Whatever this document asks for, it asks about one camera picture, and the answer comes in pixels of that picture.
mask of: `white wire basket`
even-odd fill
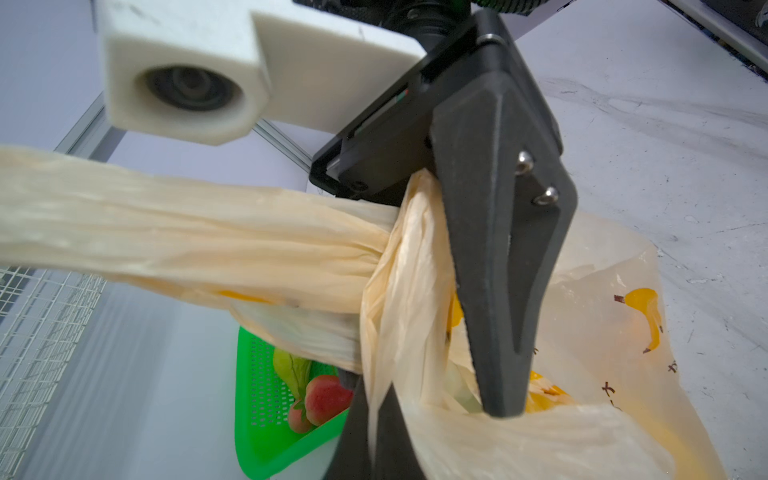
[[[0,267],[0,479],[13,478],[106,281]]]

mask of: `silver bolt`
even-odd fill
[[[486,33],[485,35],[480,35],[475,43],[477,43],[477,45],[483,45],[486,43],[498,43],[501,45],[507,45],[507,41],[504,39],[504,37],[501,35],[496,35],[495,33]]]
[[[533,204],[539,207],[547,207],[558,201],[560,193],[555,187],[547,187],[544,193],[533,199]]]
[[[518,164],[515,166],[515,175],[521,176],[533,170],[533,157],[527,151],[523,150],[518,155]]]

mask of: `plastic bag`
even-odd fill
[[[471,356],[461,328],[446,335],[453,268],[427,172],[398,211],[0,149],[0,263],[228,309],[280,348],[364,372],[372,413],[394,382],[430,478],[670,478],[664,449],[675,478],[725,478],[677,384],[662,302],[646,291],[660,292],[655,258],[646,240],[579,215],[534,368],[581,406],[490,419],[467,413]]]

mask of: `red peach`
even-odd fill
[[[354,392],[345,389],[335,375],[316,376],[306,386],[306,417],[320,426],[349,408]]]
[[[310,423],[306,417],[306,410],[303,407],[296,408],[296,404],[301,400],[296,400],[288,410],[288,426],[296,433],[307,433],[315,426]]]

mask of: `beige plastic bag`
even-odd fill
[[[659,292],[648,242],[576,219],[535,369],[597,405],[500,421],[445,394],[446,366],[473,373],[465,347],[446,342],[454,280],[439,186],[421,172],[406,200],[395,223],[391,207],[5,147],[0,263],[100,273],[228,309],[292,353],[364,372],[372,412],[394,382],[430,478],[668,478],[672,462],[646,432],[672,453],[676,478],[725,477],[676,372],[662,371],[677,368],[665,334],[642,353],[655,342],[649,325],[664,327],[663,311],[631,306],[632,292]]]

